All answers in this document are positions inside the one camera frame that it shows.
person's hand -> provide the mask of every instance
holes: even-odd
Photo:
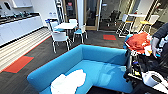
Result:
[[[156,53],[157,53],[157,48],[156,47],[152,47],[152,54],[153,54],[153,56],[155,58],[157,58]]]

chair leg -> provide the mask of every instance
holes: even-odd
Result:
[[[117,22],[115,21],[115,26],[116,26]]]
[[[55,47],[55,45],[54,45],[54,41],[53,41],[53,48],[54,48],[54,53],[56,53],[56,47]]]
[[[145,28],[145,25],[146,25],[146,24],[144,24],[144,26],[142,27],[141,31]]]
[[[57,45],[59,46],[58,42],[57,42]]]
[[[121,29],[121,32],[119,33],[118,37],[125,37],[125,36],[121,36],[122,31],[124,30],[125,25],[126,25],[126,23],[124,23],[123,28]]]
[[[74,35],[73,35],[73,42],[75,42],[75,33],[74,33]]]
[[[81,34],[81,39],[82,39],[82,43],[83,43],[83,35]]]
[[[150,34],[150,29],[151,29],[151,27],[152,27],[152,25],[150,25],[150,27],[149,27],[149,32],[148,32],[149,34]]]
[[[86,32],[86,39],[88,39],[87,32]]]
[[[66,43],[67,43],[67,48],[68,48],[68,51],[69,51],[69,45],[68,45],[68,41],[66,41]]]
[[[132,23],[131,23],[131,25],[130,25],[129,33],[128,33],[128,34],[131,34],[131,27],[132,27]]]
[[[123,22],[121,22],[120,26],[118,27],[118,29],[117,29],[117,31],[116,31],[116,34],[119,34],[119,33],[120,33],[120,32],[118,32],[118,31],[121,31],[120,28],[121,28],[122,24],[123,24]]]

carpeted floor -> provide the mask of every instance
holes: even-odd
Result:
[[[112,48],[122,48],[124,38],[119,38],[115,32],[87,31],[88,39],[84,39],[84,43],[88,45],[98,45]],[[103,35],[114,35],[116,40],[105,40]],[[81,44],[81,38],[76,37],[75,42],[70,49]],[[57,53],[55,54],[52,46],[52,37],[38,45],[36,48],[28,52],[24,56],[34,57],[27,65],[25,65],[17,73],[2,72],[0,73],[0,92],[1,94],[38,94],[37,91],[28,83],[26,77],[33,70],[62,55],[67,51],[66,43],[60,42],[60,46],[56,45]],[[106,90],[98,87],[92,87],[88,94],[118,94],[116,91]]]

cabinet door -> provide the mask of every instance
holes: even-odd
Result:
[[[25,34],[28,34],[30,32],[33,31],[33,19],[32,18],[28,18],[28,19],[24,19],[24,20],[20,20],[19,24],[21,25],[23,31]]]
[[[40,16],[36,16],[36,25],[37,25],[37,29],[43,27],[43,23]]]
[[[0,25],[0,35],[5,43],[15,39],[15,35],[12,30],[9,28],[8,24]]]
[[[25,34],[19,21],[9,23],[9,27],[11,28],[12,32],[15,34],[16,38],[19,38]]]
[[[23,4],[25,7],[32,7],[32,3],[30,0],[23,0]]]
[[[0,35],[0,45],[3,45],[5,44],[4,40],[1,38],[1,35]]]
[[[11,0],[14,8],[24,7],[23,0]]]

glass door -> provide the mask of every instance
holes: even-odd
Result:
[[[64,11],[64,19],[65,22],[68,22],[69,19],[77,19],[77,0],[62,0],[63,3],[63,11]]]
[[[98,30],[102,0],[84,0],[86,30]]]

